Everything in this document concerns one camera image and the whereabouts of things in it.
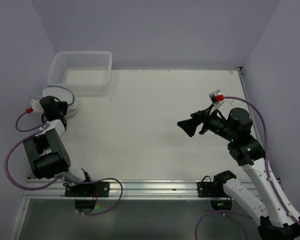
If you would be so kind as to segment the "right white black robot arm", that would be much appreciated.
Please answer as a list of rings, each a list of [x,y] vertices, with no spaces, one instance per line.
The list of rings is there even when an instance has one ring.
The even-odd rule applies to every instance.
[[[265,160],[265,150],[252,136],[253,121],[243,108],[233,108],[227,118],[207,108],[177,125],[192,137],[199,125],[227,140],[231,157],[252,181],[259,197],[247,190],[229,170],[213,177],[215,194],[234,199],[256,223],[263,240],[294,240],[300,236],[300,213],[292,206]]]

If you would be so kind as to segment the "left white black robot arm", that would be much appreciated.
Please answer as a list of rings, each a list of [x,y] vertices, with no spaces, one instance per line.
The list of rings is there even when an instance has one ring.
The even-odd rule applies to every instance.
[[[23,141],[30,168],[37,179],[61,177],[70,185],[91,181],[87,171],[72,166],[70,156],[61,140],[67,130],[68,103],[54,96],[39,100],[46,122],[39,133]]]

